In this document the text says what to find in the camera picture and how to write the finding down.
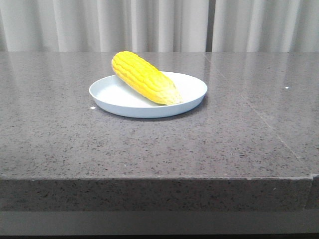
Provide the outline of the white pleated curtain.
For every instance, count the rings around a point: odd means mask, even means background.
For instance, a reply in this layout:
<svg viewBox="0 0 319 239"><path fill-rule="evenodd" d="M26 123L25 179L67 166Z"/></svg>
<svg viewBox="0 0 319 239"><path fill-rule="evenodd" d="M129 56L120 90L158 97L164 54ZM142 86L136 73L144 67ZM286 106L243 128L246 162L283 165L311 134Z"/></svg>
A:
<svg viewBox="0 0 319 239"><path fill-rule="evenodd" d="M317 52L316 0L3 0L1 51Z"/></svg>

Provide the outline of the white round plate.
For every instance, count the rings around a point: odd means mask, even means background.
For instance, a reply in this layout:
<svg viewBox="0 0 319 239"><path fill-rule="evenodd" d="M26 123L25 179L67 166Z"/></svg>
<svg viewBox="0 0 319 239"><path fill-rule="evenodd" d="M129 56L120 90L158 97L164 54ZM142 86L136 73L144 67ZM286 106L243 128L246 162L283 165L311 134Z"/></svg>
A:
<svg viewBox="0 0 319 239"><path fill-rule="evenodd" d="M203 100L207 85L200 79L182 73L163 72L179 90L183 103L159 105L137 93L118 76L112 75L94 82L89 93L103 110L131 118L164 118L179 115L197 107Z"/></svg>

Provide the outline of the yellow corn cob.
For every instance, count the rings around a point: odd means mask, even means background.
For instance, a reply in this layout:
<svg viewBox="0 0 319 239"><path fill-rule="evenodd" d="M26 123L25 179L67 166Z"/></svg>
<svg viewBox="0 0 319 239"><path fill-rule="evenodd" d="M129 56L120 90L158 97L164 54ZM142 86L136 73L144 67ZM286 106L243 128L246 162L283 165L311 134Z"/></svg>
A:
<svg viewBox="0 0 319 239"><path fill-rule="evenodd" d="M122 51L112 59L115 74L133 90L161 105L183 103L174 82L154 65L130 52Z"/></svg>

